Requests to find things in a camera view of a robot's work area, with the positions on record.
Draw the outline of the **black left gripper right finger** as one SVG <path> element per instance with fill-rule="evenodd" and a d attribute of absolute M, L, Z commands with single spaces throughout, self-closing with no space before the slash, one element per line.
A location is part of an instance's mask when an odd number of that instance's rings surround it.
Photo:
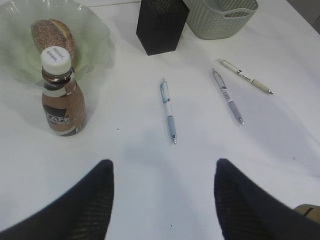
<path fill-rule="evenodd" d="M 216 162 L 216 215 L 225 240 L 318 240 L 319 223 L 287 207 L 226 158 Z"/>

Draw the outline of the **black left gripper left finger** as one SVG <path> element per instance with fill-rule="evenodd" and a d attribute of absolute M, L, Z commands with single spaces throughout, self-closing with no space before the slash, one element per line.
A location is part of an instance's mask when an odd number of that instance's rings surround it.
<path fill-rule="evenodd" d="M 1 231 L 2 240 L 104 240 L 114 201 L 114 166 L 100 161 L 42 210 Z"/>

